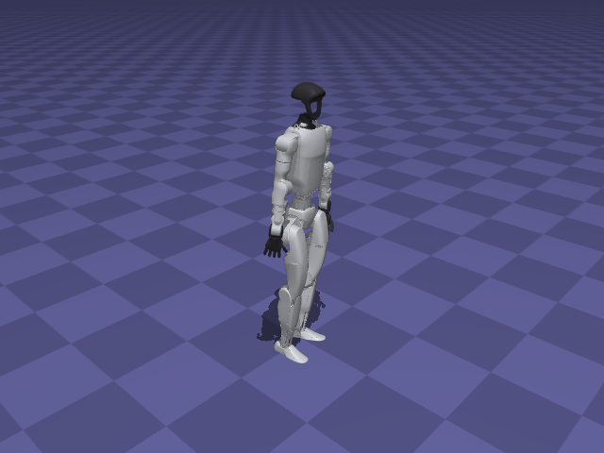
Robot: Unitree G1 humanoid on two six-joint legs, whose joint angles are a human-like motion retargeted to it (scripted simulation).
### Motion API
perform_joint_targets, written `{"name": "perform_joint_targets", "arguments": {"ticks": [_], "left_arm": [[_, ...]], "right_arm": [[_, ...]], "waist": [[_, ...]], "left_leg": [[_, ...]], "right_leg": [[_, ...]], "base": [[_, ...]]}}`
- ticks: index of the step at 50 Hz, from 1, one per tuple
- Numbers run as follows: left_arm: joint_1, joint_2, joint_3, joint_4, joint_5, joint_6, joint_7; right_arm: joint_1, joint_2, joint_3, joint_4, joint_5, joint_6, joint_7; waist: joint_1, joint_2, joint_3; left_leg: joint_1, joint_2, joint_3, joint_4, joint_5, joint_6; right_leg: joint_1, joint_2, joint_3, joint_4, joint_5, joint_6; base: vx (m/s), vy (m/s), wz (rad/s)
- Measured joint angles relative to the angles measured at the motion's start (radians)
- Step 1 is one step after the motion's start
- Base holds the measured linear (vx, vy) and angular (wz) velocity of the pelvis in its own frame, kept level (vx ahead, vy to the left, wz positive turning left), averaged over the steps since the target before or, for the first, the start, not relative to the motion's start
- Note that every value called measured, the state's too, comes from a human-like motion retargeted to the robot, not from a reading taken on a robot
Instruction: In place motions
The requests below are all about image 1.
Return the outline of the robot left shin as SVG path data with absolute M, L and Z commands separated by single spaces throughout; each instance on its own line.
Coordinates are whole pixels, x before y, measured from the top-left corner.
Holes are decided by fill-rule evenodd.
M 305 325 L 306 325 L 306 321 L 308 319 L 310 308 L 311 308 L 312 301 L 313 301 L 313 298 L 314 298 L 317 277 L 316 277 L 315 281 L 312 282 L 312 284 L 310 284 L 307 287 L 304 287 L 304 290 L 303 290 L 303 292 L 301 294 L 301 301 L 302 301 L 301 302 L 301 309 L 300 309 L 300 313 L 299 313 L 298 322 L 297 322 L 297 325 L 296 325 L 296 331 L 298 331 L 298 332 L 300 330 L 301 330 L 301 332 L 302 331 L 304 332 L 304 330 L 306 329 Z M 302 327 L 303 322 L 304 322 L 304 325 Z M 298 330 L 298 328 L 299 328 L 299 330 Z

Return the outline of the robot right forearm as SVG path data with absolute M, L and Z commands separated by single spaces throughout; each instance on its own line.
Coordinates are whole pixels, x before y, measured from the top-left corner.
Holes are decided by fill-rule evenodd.
M 287 186 L 283 182 L 278 182 L 272 192 L 272 228 L 271 235 L 280 236 L 281 227 L 284 223 L 284 214 L 288 199 L 285 197 Z

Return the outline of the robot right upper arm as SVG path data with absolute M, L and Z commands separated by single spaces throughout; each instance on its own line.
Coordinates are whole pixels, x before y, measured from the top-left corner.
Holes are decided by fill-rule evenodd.
M 287 186 L 286 195 L 293 191 L 293 184 L 286 177 L 291 170 L 291 162 L 293 154 L 298 147 L 299 136 L 295 133 L 288 132 L 277 138 L 276 141 L 276 165 L 274 176 L 274 188 L 278 182 L 283 182 Z

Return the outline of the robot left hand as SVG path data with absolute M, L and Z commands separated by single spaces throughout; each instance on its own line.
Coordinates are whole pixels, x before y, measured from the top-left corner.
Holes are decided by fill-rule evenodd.
M 331 226 L 331 232 L 333 232 L 333 230 L 334 230 L 333 221 L 332 221 L 332 219 L 331 219 L 331 215 L 329 214 L 329 212 L 330 212 L 330 207 L 331 207 L 331 202 L 330 202 L 330 200 L 327 202 L 327 209 L 326 209 L 326 210 L 325 210 L 325 209 L 320 209 L 320 208 L 319 208 L 319 206 L 318 206 L 318 209 L 319 209 L 319 210 L 322 210 L 322 211 L 323 211 L 323 212 L 326 214 L 326 216 L 327 216 L 327 227 L 328 227 L 328 234 L 329 234 L 329 225 Z

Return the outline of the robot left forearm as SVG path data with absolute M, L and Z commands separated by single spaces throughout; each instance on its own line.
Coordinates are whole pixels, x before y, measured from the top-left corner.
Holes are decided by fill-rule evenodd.
M 332 172 L 333 173 L 333 172 Z M 327 209 L 327 202 L 330 200 L 331 197 L 331 188 L 330 188 L 330 183 L 332 182 L 332 174 L 329 177 L 322 177 L 321 180 L 321 184 L 319 187 L 319 193 L 318 193 L 318 198 L 319 198 L 319 208 L 320 209 Z

